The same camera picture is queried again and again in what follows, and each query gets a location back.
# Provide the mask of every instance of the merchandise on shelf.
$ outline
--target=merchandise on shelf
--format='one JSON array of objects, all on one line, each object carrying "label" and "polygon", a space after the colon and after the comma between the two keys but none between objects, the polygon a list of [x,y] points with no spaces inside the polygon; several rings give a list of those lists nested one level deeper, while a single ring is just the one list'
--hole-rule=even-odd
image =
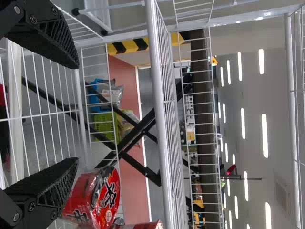
[{"label": "merchandise on shelf", "polygon": [[[105,99],[107,99],[109,102],[110,100],[110,89],[109,89],[109,81],[108,80],[102,80],[102,79],[95,79],[95,81],[91,82],[91,87],[96,90],[98,93],[100,93]],[[115,80],[110,81],[110,87],[111,87],[111,98],[112,98],[112,104],[120,107],[120,103],[123,97],[124,92],[124,86],[116,86]],[[98,104],[101,103],[97,95],[93,92],[89,92],[89,94],[92,94],[89,96],[89,102],[91,104]],[[91,108],[93,112],[102,113],[105,111],[109,111],[109,104],[103,104],[101,106],[95,106]]]},{"label": "merchandise on shelf", "polygon": [[64,219],[80,228],[109,229],[120,203],[120,179],[111,166],[82,174],[62,212]]}]

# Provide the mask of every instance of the wire grid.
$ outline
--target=wire grid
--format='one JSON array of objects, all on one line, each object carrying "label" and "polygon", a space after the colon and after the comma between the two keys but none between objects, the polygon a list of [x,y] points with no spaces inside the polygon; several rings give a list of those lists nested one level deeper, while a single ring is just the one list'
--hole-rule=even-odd
[{"label": "wire grid", "polygon": [[296,226],[300,229],[304,228],[304,214],[303,209],[305,204],[303,198],[305,196],[305,187],[302,181],[305,180],[305,56],[304,56],[304,6],[291,15],[291,30],[292,30],[292,50],[294,61],[294,78],[293,90],[290,90],[294,100],[290,101],[295,103],[294,106],[298,107],[293,111],[295,120],[295,136],[296,136],[296,151],[293,151],[293,173],[295,175],[295,219]]},{"label": "wire grid", "polygon": [[[182,92],[183,92],[183,114],[184,114],[184,128],[186,132],[186,140],[184,148],[187,149],[187,161],[189,163],[188,168],[188,175],[189,175],[189,189],[190,189],[190,199],[192,202],[191,205],[191,211],[192,211],[192,219],[191,219],[191,228],[198,228],[196,225],[203,225],[203,224],[219,224],[220,228],[224,228],[224,221],[223,221],[223,211],[222,211],[222,194],[221,194],[221,181],[220,181],[220,170],[219,170],[219,155],[218,155],[218,144],[217,144],[217,125],[216,125],[216,104],[215,104],[215,96],[214,96],[214,77],[213,77],[213,67],[211,59],[212,51],[211,51],[211,34],[210,34],[210,28],[205,29],[205,34],[207,36],[203,36],[203,33],[201,33],[200,37],[186,40],[185,42],[200,42],[205,41],[206,48],[203,49],[195,49],[192,50],[189,48],[187,51],[181,51],[181,45],[178,40],[179,44],[179,58],[180,58],[180,74],[181,74],[181,82],[182,82]],[[200,60],[192,60],[191,59],[191,53],[193,52],[207,52],[207,55],[205,59]],[[200,71],[194,71],[190,70],[189,72],[182,70],[182,60],[184,59],[191,59],[190,63],[193,62],[200,62],[202,66],[207,65],[208,69],[202,69]],[[193,82],[185,83],[185,77],[187,77],[189,74],[195,73],[197,78]],[[202,75],[202,80],[198,80],[198,74]],[[203,88],[205,88],[205,91],[201,92],[185,92],[184,86],[186,84],[192,84],[193,86],[196,84],[200,84]],[[207,95],[208,99],[205,100],[202,103],[195,103],[194,96],[199,95]],[[206,113],[196,113],[195,107],[196,106],[204,106],[207,109],[212,109],[212,112],[206,112]],[[210,132],[208,130],[201,131],[200,133],[196,133],[196,129],[199,126],[213,126],[213,131]],[[204,143],[198,143],[196,140],[197,138],[205,138],[206,140]],[[213,150],[211,152],[199,152],[198,147],[200,146],[211,146]],[[199,157],[204,156],[210,156],[212,157],[212,163],[211,162],[204,162],[205,164],[202,164],[202,162],[199,162]],[[191,167],[196,167],[199,170],[198,173],[195,173],[192,171]],[[211,182],[203,182],[202,180],[205,180],[206,177],[213,178],[213,183]],[[207,192],[205,191],[206,188],[216,190],[216,192]],[[217,202],[208,203],[205,202],[203,199],[203,196],[205,195],[216,195],[217,196]],[[198,205],[200,207],[200,201],[202,201],[202,204],[204,205],[215,205],[215,208],[213,211],[206,211],[206,212],[196,212],[194,210],[194,205]],[[205,214],[206,216],[211,215],[219,215],[219,220],[215,221],[205,221],[205,220],[198,220],[195,219],[196,216],[199,216],[199,214]]]},{"label": "wire grid", "polygon": [[155,0],[147,1],[146,7],[149,13],[147,18],[149,19],[152,15],[151,20],[148,20],[148,28],[156,104],[162,100],[159,105],[155,106],[155,112],[158,138],[159,140],[164,139],[164,141],[158,141],[158,145],[160,157],[164,158],[164,160],[161,159],[160,169],[165,223],[166,228],[182,229],[186,225],[185,193],[171,36],[167,31],[157,2]]},{"label": "wire grid", "polygon": [[[110,152],[114,153],[116,157],[114,159],[103,159],[102,161],[106,161],[107,165],[116,164],[115,167],[118,169],[119,176],[121,178],[118,147],[117,147],[117,143],[118,143],[117,133],[116,133],[117,130],[115,128],[116,126],[115,119],[117,119],[117,116],[114,114],[112,96],[110,96],[110,101],[108,102],[100,101],[99,103],[91,104],[89,101],[89,97],[92,96],[92,94],[89,94],[87,90],[89,86],[105,85],[109,89],[109,94],[112,94],[107,44],[81,48],[81,63],[82,63],[82,73],[84,79],[83,86],[84,86],[85,106],[86,106],[85,111],[86,111],[86,119],[87,119],[87,127],[88,127],[88,132],[87,132],[88,140],[90,143],[90,152],[91,154],[94,154],[96,149],[99,149],[98,153],[100,154],[101,147],[105,147],[104,143],[106,142],[114,143],[115,150],[111,150]],[[91,83],[95,79],[102,79],[106,82],[86,85],[86,83]],[[111,109],[109,111],[104,111],[103,113],[97,113],[95,111],[92,111],[91,109],[92,107],[102,107],[106,105],[107,106],[111,105]],[[102,120],[102,121],[94,120],[94,116],[99,114],[103,114],[103,115],[111,114],[111,120]],[[93,132],[91,129],[91,127],[94,128],[95,125],[104,125],[104,124],[106,125],[111,124],[113,130],[106,130],[106,131],[95,130]],[[95,137],[93,137],[92,134],[103,134],[108,136],[109,134],[113,134],[113,138],[108,141],[100,141]],[[120,205],[117,212],[117,217],[123,218],[122,196],[120,197]]]},{"label": "wire grid", "polygon": [[188,21],[202,21],[204,24],[211,19],[215,0],[173,0],[176,25]]},{"label": "wire grid", "polygon": [[[18,83],[20,77],[25,85]],[[79,81],[75,70],[8,41],[7,52],[0,52],[0,82],[8,92],[5,96],[7,118],[0,118],[0,122],[8,126],[11,161],[10,172],[0,166],[0,177],[4,178],[1,188],[66,158],[82,156],[76,95]],[[65,222],[57,220],[49,228],[63,226],[66,228]]]},{"label": "wire grid", "polygon": [[62,8],[56,6],[64,15],[65,20],[69,26],[70,32],[74,39],[76,46],[79,46],[79,42],[86,39],[100,39],[103,40],[102,36],[90,29],[87,25],[71,16],[69,13],[64,11]]}]

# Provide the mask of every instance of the metal pole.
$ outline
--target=metal pole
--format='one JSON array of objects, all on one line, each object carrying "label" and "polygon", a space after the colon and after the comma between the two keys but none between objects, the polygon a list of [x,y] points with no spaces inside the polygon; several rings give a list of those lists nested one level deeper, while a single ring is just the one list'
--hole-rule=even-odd
[{"label": "metal pole", "polygon": [[286,61],[287,61],[287,79],[288,79],[288,100],[289,100],[289,127],[290,127],[290,146],[292,153],[293,181],[295,185],[295,222],[296,227],[300,228],[300,207],[299,207],[299,182],[298,182],[298,163],[297,160],[297,140],[296,140],[296,120],[295,120],[295,86],[293,71],[293,52],[292,52],[292,34],[291,18],[285,14],[285,44],[286,44]]},{"label": "metal pole", "polygon": [[158,131],[158,147],[160,155],[160,171],[163,190],[163,203],[165,215],[165,228],[173,228],[171,176],[166,135],[166,122],[164,118],[165,110],[163,103],[163,84],[160,65],[160,47],[157,26],[157,10],[154,0],[146,0],[146,18],[149,35],[149,53],[152,66],[152,82],[155,100],[155,114]]},{"label": "metal pole", "polygon": [[87,147],[87,138],[86,138],[86,127],[84,121],[84,111],[82,108],[82,99],[81,99],[81,83],[80,83],[80,72],[78,69],[74,70],[75,73],[75,86],[76,86],[76,94],[77,94],[77,103],[79,109],[79,117],[80,117],[80,124],[81,124],[81,137],[84,147],[84,162],[87,169],[88,168],[88,147]]}]

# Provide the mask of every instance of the red wall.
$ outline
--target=red wall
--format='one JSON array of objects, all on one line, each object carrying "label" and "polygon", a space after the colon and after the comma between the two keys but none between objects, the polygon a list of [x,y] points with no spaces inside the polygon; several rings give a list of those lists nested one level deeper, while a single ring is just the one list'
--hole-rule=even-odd
[{"label": "red wall", "polygon": [[[116,85],[124,85],[120,108],[133,110],[134,114],[140,117],[135,67],[109,56],[109,71],[110,78],[116,80]],[[133,147],[129,154],[144,165],[142,145],[140,148]],[[145,177],[123,159],[120,160],[120,172],[126,224],[149,222]]]}]

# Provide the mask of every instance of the red instant noodle cup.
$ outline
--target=red instant noodle cup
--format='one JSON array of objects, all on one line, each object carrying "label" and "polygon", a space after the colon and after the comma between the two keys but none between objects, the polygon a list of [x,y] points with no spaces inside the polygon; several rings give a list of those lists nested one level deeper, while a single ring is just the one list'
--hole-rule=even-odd
[{"label": "red instant noodle cup", "polygon": [[109,229],[120,203],[120,179],[111,166],[82,174],[62,212],[62,217],[81,227]]}]

